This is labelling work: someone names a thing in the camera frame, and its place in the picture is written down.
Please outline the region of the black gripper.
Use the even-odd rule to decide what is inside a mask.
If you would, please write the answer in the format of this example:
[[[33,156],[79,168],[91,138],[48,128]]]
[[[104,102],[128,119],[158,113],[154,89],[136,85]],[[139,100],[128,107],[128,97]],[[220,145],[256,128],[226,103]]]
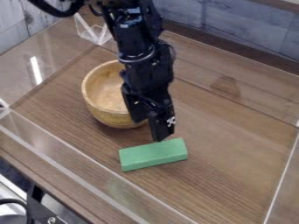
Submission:
[[[122,95],[131,119],[140,123],[147,119],[152,139],[162,142],[175,128],[175,112],[168,87],[174,81],[175,50],[167,43],[159,43],[154,55],[140,61],[123,63],[120,72],[124,81]]]

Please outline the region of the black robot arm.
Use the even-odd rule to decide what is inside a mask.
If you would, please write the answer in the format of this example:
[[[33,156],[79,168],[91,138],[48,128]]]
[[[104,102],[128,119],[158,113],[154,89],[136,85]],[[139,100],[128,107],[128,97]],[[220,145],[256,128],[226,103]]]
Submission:
[[[104,18],[116,41],[118,61],[124,65],[122,95],[135,123],[150,122],[152,139],[163,141],[175,130],[174,102],[170,85],[174,81],[175,50],[160,39],[164,19],[152,0],[71,0],[59,10],[45,0],[28,0],[43,12],[68,18],[83,6]]]

